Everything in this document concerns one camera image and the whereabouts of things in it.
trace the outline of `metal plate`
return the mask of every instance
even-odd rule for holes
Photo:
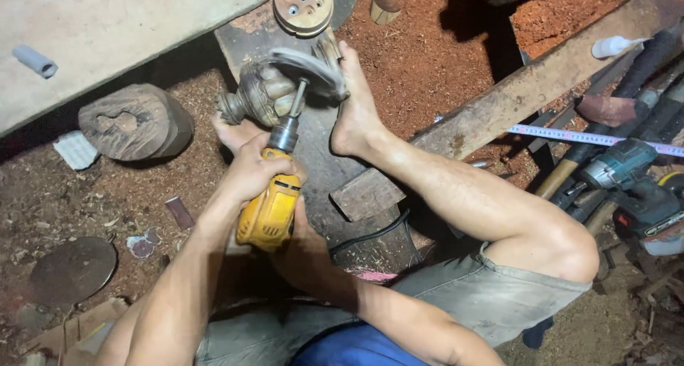
[[[81,302],[114,274],[116,249],[107,240],[82,237],[40,258],[31,273],[33,299],[50,307]]]

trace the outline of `person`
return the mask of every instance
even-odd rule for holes
[[[268,134],[217,117],[219,138],[235,159],[182,250],[112,328],[98,365],[502,365],[494,346],[590,288],[599,257],[581,224],[493,174],[393,135],[377,115],[355,50],[345,42],[339,48],[351,97],[333,128],[332,150],[405,183],[482,248],[382,287],[332,264],[300,197],[292,238],[271,261],[287,282],[331,306],[296,304],[284,318],[260,307],[208,323],[219,268],[239,262],[231,231],[240,211],[275,174],[304,178],[292,161],[261,158]]]

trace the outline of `shorts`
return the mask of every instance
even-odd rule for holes
[[[591,284],[576,283],[513,267],[498,266],[479,253],[426,267],[391,288],[433,304],[481,335],[492,347],[556,314]],[[292,304],[253,307],[211,322],[196,354],[197,366],[283,366],[312,339],[358,321],[334,307]]]

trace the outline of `drill chuck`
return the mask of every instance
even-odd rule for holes
[[[299,139],[297,134],[298,126],[299,120],[296,117],[290,115],[280,117],[278,125],[273,126],[271,130],[268,145],[286,154],[291,154],[295,149],[297,139]]]

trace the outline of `metal rod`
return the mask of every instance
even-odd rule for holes
[[[297,89],[297,96],[295,96],[295,100],[292,102],[292,108],[290,108],[290,116],[292,117],[297,116],[297,110],[299,109],[302,98],[304,97],[304,90],[306,89],[307,84],[309,84],[309,81],[306,79],[300,79],[300,86]]]

